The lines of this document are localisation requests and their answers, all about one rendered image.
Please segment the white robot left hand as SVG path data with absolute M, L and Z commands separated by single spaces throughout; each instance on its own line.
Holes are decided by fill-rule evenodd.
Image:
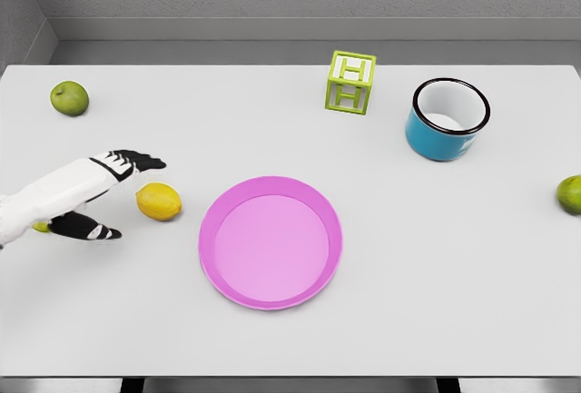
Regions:
M 147 153 L 131 150 L 102 152 L 71 162 L 17 193 L 25 195 L 32 206 L 34 217 L 29 228 L 37 221 L 46 221 L 51 233 L 66 238 L 116 240 L 122 237 L 120 231 L 75 209 L 103 196 L 137 173 L 165 167 L 165 162 Z

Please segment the yellow lemon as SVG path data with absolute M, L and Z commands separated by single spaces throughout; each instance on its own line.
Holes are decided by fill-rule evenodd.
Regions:
M 182 199 L 170 185 L 151 182 L 135 194 L 139 211 L 155 221 L 171 221 L 182 211 Z

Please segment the pink round plate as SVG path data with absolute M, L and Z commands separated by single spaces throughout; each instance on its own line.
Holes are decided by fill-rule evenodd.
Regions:
M 226 299 L 258 310 L 318 295 L 340 264 L 343 234 L 331 202 L 305 182 L 261 176 L 222 193 L 198 237 L 202 269 Z

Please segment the green apple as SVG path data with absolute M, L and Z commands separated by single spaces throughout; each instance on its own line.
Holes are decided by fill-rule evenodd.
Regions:
M 89 95 L 79 83 L 64 81 L 52 89 L 50 102 L 57 112 L 68 116 L 78 116 L 87 111 Z

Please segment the green letter block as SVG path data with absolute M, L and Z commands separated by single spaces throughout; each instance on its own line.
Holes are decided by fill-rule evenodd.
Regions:
M 325 108 L 365 115 L 377 58 L 370 54 L 335 51 L 327 79 Z

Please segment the blue enamel mug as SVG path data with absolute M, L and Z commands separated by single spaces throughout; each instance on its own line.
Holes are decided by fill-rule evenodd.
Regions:
M 413 151 L 427 159 L 454 161 L 468 151 L 490 115 L 487 97 L 473 84 L 432 78 L 413 94 L 406 139 Z

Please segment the green lime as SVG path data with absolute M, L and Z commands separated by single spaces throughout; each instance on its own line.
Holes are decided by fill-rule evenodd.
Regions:
M 581 216 L 581 174 L 561 181 L 556 188 L 556 199 L 564 211 Z

